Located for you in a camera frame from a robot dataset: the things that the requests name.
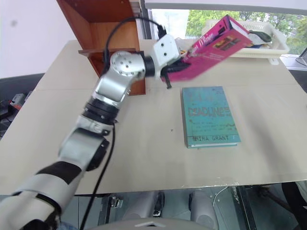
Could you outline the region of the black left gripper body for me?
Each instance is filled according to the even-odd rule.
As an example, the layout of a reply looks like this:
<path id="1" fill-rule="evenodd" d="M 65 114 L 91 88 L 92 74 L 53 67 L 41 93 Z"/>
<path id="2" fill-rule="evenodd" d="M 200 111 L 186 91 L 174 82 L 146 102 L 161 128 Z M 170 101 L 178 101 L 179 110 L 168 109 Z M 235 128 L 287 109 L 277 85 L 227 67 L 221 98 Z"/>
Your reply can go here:
<path id="1" fill-rule="evenodd" d="M 165 77 L 168 73 L 179 72 L 190 66 L 190 63 L 186 63 L 183 61 L 183 58 L 176 60 L 172 64 L 166 65 L 161 70 L 161 77 Z"/>

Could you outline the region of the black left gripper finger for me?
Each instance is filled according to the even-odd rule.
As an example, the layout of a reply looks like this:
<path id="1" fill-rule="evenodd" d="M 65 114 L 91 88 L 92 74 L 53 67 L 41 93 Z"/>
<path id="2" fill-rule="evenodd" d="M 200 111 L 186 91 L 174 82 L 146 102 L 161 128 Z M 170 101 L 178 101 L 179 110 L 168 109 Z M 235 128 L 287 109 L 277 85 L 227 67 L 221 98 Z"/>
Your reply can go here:
<path id="1" fill-rule="evenodd" d="M 167 73 L 161 74 L 161 80 L 166 84 L 166 88 L 167 89 L 171 89 L 172 88 L 172 85 L 171 85 L 171 82 L 170 82 L 170 79 L 169 79 Z"/>

